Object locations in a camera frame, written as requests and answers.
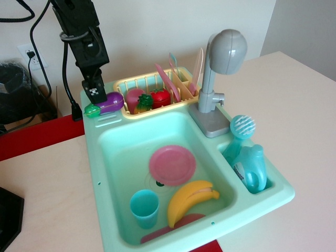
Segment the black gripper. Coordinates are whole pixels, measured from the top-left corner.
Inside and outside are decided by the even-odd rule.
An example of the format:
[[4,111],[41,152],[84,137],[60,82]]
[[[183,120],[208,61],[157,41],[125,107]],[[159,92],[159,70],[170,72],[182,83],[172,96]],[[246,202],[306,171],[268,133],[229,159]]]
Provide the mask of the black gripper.
[[69,29],[67,36],[70,48],[84,80],[82,87],[92,104],[107,101],[107,95],[101,75],[93,78],[93,85],[89,79],[99,73],[99,68],[109,63],[108,53],[98,26],[88,26],[85,29]]

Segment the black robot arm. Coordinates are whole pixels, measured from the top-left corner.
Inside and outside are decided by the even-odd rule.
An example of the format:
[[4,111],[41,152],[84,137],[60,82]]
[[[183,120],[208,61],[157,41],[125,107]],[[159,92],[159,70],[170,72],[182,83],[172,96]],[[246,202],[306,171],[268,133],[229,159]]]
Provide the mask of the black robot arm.
[[93,1],[51,1],[60,23],[60,38],[68,43],[83,75],[82,86],[92,104],[107,100],[100,67],[109,63]]

